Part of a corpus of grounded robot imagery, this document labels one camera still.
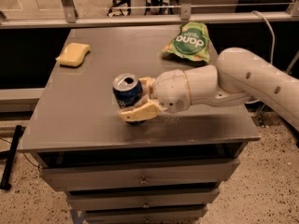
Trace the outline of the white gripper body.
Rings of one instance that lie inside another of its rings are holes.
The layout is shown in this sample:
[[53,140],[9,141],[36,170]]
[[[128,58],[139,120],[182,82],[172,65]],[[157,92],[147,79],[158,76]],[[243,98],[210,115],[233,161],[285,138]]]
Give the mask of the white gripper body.
[[181,70],[173,70],[160,74],[152,85],[153,98],[162,110],[177,113],[187,110],[191,105],[189,84],[186,74]]

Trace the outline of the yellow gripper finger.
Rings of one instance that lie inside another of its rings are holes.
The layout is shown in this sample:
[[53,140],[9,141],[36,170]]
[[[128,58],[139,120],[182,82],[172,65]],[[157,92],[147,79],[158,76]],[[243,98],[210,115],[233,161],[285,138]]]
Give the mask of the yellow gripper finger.
[[153,83],[155,81],[152,77],[141,77],[139,79],[142,86],[142,95],[148,95],[152,97],[153,95]]
[[127,122],[137,122],[154,119],[161,112],[161,107],[155,101],[148,99],[143,105],[134,105],[121,109],[119,117]]

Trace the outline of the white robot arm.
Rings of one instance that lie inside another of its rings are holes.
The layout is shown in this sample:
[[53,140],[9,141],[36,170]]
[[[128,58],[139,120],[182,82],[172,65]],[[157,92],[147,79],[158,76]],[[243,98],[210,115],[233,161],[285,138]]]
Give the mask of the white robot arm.
[[299,80],[241,48],[223,50],[213,64],[172,70],[156,78],[126,73],[112,83],[120,118],[139,122],[192,105],[241,105],[254,97],[299,130]]

